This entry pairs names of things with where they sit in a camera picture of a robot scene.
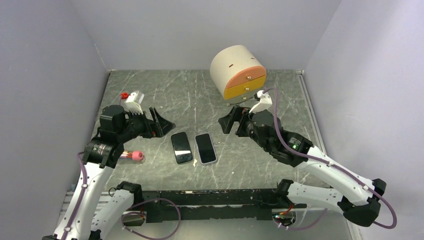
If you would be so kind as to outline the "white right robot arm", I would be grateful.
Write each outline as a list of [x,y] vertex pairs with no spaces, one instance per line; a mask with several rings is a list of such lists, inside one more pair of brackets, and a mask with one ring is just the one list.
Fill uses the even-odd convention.
[[381,209],[379,197],[387,185],[382,179],[371,180],[346,169],[325,156],[309,139],[284,130],[280,119],[270,111],[249,111],[248,107],[234,106],[218,119],[222,132],[229,134],[237,122],[236,136],[252,139],[279,163],[306,171],[329,186],[314,187],[282,179],[274,195],[278,206],[317,205],[341,213],[348,221],[362,227],[376,222]]

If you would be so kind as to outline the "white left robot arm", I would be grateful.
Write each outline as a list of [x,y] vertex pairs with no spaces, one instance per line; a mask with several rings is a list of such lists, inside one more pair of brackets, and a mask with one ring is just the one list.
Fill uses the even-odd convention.
[[121,105],[106,106],[99,117],[97,134],[78,153],[80,176],[69,206],[53,234],[45,240],[104,240],[127,210],[144,202],[140,184],[123,181],[112,198],[97,211],[103,189],[124,153],[124,144],[137,137],[161,138],[175,124],[161,117],[154,107],[133,113]]

